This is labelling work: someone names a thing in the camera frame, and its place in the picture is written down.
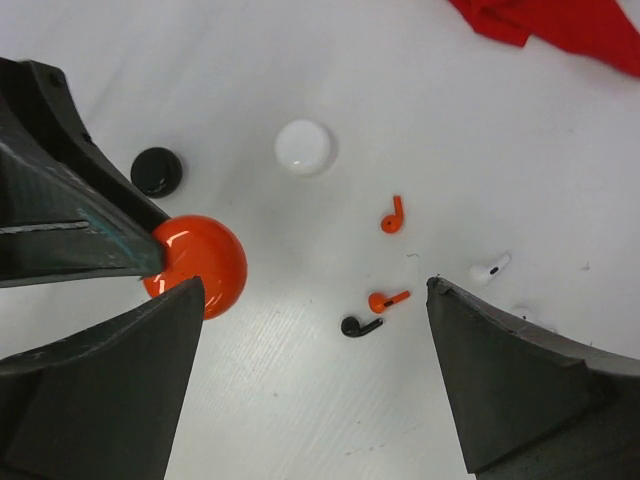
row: shiny orange sphere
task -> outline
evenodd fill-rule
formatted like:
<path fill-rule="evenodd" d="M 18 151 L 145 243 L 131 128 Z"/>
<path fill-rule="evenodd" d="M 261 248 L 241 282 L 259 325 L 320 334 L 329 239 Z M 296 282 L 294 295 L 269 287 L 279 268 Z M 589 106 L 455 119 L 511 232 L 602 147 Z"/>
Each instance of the shiny orange sphere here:
<path fill-rule="evenodd" d="M 147 277 L 144 286 L 155 297 L 192 277 L 204 284 L 204 318 L 226 312 L 247 282 L 247 257 L 231 231 L 212 218 L 185 215 L 171 218 L 153 231 L 165 246 L 165 270 Z"/>

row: orange earbud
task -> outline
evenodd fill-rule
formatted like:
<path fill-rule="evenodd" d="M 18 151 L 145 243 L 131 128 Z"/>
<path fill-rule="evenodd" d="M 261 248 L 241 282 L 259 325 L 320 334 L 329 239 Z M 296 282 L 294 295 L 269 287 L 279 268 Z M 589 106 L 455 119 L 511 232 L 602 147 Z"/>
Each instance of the orange earbud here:
<path fill-rule="evenodd" d="M 384 233 L 398 233 L 404 225 L 404 210 L 402 208 L 402 197 L 395 195 L 393 197 L 393 208 L 395 213 L 387 215 L 382 219 L 380 227 Z"/>
<path fill-rule="evenodd" d="M 384 294 L 380 292 L 372 293 L 371 295 L 369 295 L 369 308 L 373 313 L 380 314 L 390 306 L 395 305 L 396 303 L 399 303 L 403 300 L 406 300 L 410 296 L 411 296 L 411 293 L 409 293 L 408 290 L 402 293 L 399 293 L 398 295 L 391 298 L 386 297 Z"/>

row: red cloth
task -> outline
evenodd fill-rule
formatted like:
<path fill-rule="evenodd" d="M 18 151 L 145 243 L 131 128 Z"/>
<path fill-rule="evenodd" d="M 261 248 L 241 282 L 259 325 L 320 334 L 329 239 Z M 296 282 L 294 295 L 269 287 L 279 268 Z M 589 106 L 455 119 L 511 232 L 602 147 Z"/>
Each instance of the red cloth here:
<path fill-rule="evenodd" d="M 536 35 L 640 77 L 640 34 L 615 0 L 449 0 L 473 29 L 524 46 Z"/>

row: white disc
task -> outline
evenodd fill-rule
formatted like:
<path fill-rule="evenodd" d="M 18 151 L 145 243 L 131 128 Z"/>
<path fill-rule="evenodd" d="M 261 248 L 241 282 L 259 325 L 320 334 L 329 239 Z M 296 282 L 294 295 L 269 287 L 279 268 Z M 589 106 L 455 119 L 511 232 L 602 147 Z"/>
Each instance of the white disc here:
<path fill-rule="evenodd" d="M 297 176 L 323 172 L 332 162 L 331 135 L 319 123 L 294 120 L 280 130 L 275 142 L 278 163 Z"/>

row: black round object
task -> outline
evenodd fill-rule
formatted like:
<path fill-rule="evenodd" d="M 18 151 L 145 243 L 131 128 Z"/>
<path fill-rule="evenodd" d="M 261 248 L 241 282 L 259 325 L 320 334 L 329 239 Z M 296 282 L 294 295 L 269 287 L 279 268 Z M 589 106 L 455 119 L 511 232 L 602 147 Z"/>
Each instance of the black round object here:
<path fill-rule="evenodd" d="M 149 148 L 131 165 L 131 183 L 147 197 L 166 197 L 178 188 L 181 180 L 180 159 L 166 148 Z"/>

